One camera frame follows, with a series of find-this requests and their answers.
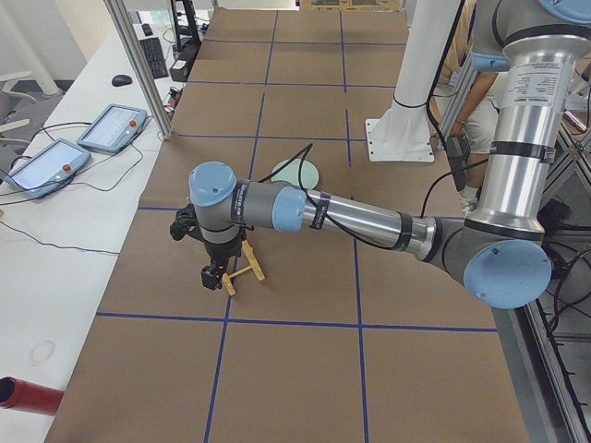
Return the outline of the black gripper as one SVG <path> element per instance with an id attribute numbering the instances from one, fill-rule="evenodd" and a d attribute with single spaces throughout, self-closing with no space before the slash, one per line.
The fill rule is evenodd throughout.
<path id="1" fill-rule="evenodd" d="M 204 267 L 200 272 L 202 285 L 210 290 L 221 289 L 223 286 L 222 267 L 226 268 L 228 266 L 231 257 L 241 256 L 242 240 L 240 237 L 235 237 L 223 244 L 205 242 L 204 246 L 212 263 Z"/>

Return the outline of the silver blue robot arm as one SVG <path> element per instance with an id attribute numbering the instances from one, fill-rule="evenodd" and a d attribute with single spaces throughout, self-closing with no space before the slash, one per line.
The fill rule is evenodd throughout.
<path id="1" fill-rule="evenodd" d="M 206 287 L 221 285 L 247 226 L 342 230 L 446 271 L 476 299 L 513 309 L 546 290 L 551 261 L 537 220 L 575 63 L 590 50 L 586 1 L 481 1 L 473 58 L 506 71 L 477 209 L 463 221 L 417 218 L 300 187 L 239 180 L 222 162 L 189 175 L 192 235 L 211 257 Z"/>

